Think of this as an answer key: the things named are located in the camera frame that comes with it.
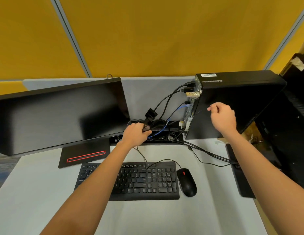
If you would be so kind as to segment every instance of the keyboard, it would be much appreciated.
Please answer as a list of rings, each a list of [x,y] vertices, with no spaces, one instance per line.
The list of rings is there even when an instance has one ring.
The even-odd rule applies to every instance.
[[[179,189],[175,162],[154,163],[155,162],[123,163],[109,200],[178,200]],[[75,189],[78,188],[99,165],[100,163],[83,163]]]

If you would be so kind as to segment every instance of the black monitor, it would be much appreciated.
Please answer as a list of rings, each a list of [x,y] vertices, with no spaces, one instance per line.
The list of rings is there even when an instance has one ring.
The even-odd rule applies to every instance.
[[[129,121],[120,78],[0,95],[0,153],[121,135]]]

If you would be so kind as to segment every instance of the white desk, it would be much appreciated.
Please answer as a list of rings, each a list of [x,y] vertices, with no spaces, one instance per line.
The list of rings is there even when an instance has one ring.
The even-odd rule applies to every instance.
[[[217,139],[191,142],[227,157],[224,143]],[[169,158],[188,168],[197,194],[189,198],[179,189],[179,200],[109,201],[95,234],[267,234],[254,201],[239,195],[230,166],[201,164],[186,146],[139,150],[148,162]],[[202,161],[223,163],[196,153]],[[58,169],[60,154],[61,149],[55,149],[20,159],[0,189],[0,235],[39,234],[73,192],[80,165]],[[142,161],[134,149],[125,159]]]

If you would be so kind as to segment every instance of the black mouse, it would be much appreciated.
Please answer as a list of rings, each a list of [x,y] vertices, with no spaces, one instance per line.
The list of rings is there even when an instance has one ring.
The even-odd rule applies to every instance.
[[[188,197],[193,197],[197,193],[197,185],[194,182],[190,171],[187,168],[181,168],[177,171],[177,177],[182,192]]]

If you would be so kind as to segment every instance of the yellow partition panel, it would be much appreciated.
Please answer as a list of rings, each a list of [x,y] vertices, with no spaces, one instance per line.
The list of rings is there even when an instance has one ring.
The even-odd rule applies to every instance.
[[[50,0],[0,0],[0,79],[85,77]]]
[[[270,67],[270,70],[279,74],[283,70],[285,65],[288,63],[288,61],[291,59],[291,57],[295,53],[299,52],[303,42],[304,42],[304,22],[301,24],[301,26],[296,31],[294,36],[284,47],[284,49],[277,57],[277,59],[274,61],[273,65]]]
[[[0,81],[0,95],[26,91],[22,81]]]
[[[94,77],[261,70],[304,0],[60,0]]]

